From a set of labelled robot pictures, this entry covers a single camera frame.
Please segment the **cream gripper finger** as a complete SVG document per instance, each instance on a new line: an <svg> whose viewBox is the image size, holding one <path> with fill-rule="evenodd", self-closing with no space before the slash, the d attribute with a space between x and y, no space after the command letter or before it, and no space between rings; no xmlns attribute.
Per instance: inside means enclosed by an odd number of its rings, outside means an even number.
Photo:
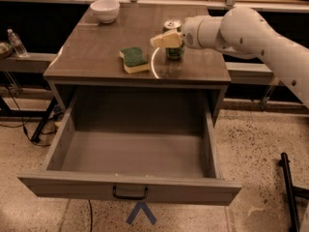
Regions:
<svg viewBox="0 0 309 232"><path fill-rule="evenodd" d="M174 29L151 38L150 43L155 48L176 48L182 45L183 40L181 33Z"/></svg>

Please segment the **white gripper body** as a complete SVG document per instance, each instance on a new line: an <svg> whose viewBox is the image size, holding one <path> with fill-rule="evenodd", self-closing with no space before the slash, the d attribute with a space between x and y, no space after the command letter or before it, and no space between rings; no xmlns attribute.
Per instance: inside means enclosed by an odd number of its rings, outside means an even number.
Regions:
<svg viewBox="0 0 309 232"><path fill-rule="evenodd" d="M200 26L205 18L201 15L187 17L182 26L183 43L188 48L203 49L199 40Z"/></svg>

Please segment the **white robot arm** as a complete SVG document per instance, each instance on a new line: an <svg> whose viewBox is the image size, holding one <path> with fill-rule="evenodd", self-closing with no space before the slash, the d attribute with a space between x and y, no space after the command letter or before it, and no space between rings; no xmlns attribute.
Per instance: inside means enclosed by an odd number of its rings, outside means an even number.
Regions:
<svg viewBox="0 0 309 232"><path fill-rule="evenodd" d="M239 58L258 58L309 106L309 49L274 31L255 10L235 7L223 16L188 17L182 28L150 39L151 46L209 48Z"/></svg>

